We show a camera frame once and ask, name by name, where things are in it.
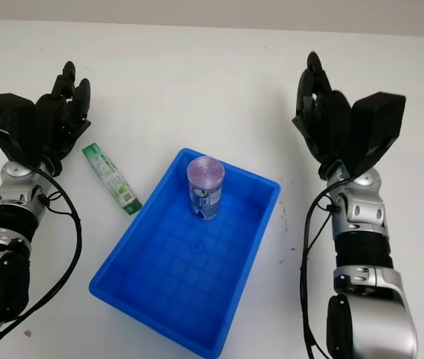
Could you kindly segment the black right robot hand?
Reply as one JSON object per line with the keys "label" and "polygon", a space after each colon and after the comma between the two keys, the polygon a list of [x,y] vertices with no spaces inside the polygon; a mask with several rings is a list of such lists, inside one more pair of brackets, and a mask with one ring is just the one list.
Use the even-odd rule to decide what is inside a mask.
{"label": "black right robot hand", "polygon": [[304,137],[309,151],[319,162],[319,176],[328,180],[336,162],[343,159],[349,134],[351,106],[334,90],[319,56],[311,52],[298,83],[296,112],[292,122]]}

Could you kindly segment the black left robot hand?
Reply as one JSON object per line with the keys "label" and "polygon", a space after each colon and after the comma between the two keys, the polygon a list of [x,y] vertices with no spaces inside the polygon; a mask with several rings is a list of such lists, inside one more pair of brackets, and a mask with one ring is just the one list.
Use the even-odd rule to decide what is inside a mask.
{"label": "black left robot hand", "polygon": [[55,80],[51,93],[36,102],[40,130],[40,158],[54,177],[62,172],[61,161],[73,149],[76,141],[90,126],[90,82],[82,79],[75,85],[76,68],[65,63]]}

